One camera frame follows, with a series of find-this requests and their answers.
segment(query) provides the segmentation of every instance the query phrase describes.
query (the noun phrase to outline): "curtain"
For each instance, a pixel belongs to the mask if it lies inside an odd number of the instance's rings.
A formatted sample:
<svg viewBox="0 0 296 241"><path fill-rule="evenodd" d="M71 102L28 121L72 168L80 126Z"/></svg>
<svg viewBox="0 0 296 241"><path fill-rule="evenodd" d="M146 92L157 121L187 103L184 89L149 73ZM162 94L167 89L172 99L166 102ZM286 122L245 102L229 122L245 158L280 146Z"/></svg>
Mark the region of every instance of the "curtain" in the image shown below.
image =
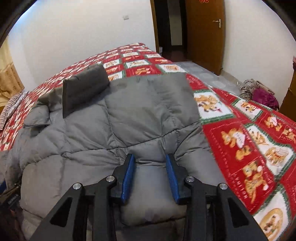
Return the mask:
<svg viewBox="0 0 296 241"><path fill-rule="evenodd" d="M4 99L10 99L17 93L22 92L24 86L13 64L8 41L4 40L0 48L0 106Z"/></svg>

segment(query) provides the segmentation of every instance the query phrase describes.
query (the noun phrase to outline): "purple cloth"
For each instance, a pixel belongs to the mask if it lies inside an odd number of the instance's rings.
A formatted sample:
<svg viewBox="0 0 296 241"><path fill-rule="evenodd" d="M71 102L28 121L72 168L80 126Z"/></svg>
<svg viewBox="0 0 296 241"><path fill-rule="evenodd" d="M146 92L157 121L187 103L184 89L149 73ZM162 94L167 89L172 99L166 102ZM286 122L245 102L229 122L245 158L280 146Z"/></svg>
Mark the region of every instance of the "purple cloth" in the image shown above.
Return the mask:
<svg viewBox="0 0 296 241"><path fill-rule="evenodd" d="M274 110L279 109L279 103L276 100L276 98L272 94L268 93L267 91L261 88L254 90L252 95L252 100L260 104L263 104L269 108L272 108Z"/></svg>

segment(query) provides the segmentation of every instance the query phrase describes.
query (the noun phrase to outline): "metal screw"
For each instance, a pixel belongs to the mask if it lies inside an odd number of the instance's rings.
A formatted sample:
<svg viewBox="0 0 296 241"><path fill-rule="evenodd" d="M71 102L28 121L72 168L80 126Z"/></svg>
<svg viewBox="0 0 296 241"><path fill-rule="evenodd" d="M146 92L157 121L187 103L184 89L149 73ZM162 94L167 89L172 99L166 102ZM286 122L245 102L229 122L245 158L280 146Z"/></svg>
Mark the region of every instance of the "metal screw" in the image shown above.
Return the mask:
<svg viewBox="0 0 296 241"><path fill-rule="evenodd" d="M193 176L188 176L188 177L186 177L186 181L189 182L189 183L192 183L192 182L194 182L194 177Z"/></svg>
<svg viewBox="0 0 296 241"><path fill-rule="evenodd" d="M220 183L219 187L222 189L222 190L226 190L228 188L227 184L225 183Z"/></svg>
<svg viewBox="0 0 296 241"><path fill-rule="evenodd" d="M106 181L107 182L113 182L115 180L115 177L114 176L108 176L108 177L106 177Z"/></svg>
<svg viewBox="0 0 296 241"><path fill-rule="evenodd" d="M75 190L78 190L79 188L81 188L81 184L80 184L80 183L75 183L75 184L73 185L73 188L74 188Z"/></svg>

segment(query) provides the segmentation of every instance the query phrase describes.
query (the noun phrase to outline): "red patterned blanket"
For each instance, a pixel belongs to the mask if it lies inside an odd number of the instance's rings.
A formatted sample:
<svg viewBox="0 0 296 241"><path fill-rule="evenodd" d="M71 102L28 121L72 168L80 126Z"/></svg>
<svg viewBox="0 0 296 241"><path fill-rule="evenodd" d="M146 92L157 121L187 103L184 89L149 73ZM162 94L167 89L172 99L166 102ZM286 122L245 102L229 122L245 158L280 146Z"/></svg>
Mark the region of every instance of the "red patterned blanket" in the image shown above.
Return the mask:
<svg viewBox="0 0 296 241"><path fill-rule="evenodd" d="M64 69L30 92L0 134L0 151L13 146L35 101L62 80L92 64L103 64L110 81L146 74L186 72L142 43L89 57ZM270 241L278 239L296 214L296 123L284 115L187 74L204 133L233 192Z"/></svg>

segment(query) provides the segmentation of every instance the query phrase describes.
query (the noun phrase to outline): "pile of clothes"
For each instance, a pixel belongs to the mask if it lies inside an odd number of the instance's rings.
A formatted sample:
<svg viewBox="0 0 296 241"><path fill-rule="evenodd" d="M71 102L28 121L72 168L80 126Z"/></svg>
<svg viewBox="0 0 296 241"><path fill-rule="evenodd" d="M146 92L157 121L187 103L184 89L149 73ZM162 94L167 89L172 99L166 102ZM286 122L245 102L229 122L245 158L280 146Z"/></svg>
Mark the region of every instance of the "pile of clothes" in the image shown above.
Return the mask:
<svg viewBox="0 0 296 241"><path fill-rule="evenodd" d="M241 87L241 94L239 96L246 100L251 99L269 108L278 110L279 103L274 97L274 94L275 93L271 89L267 88L261 82L250 79L244 81Z"/></svg>

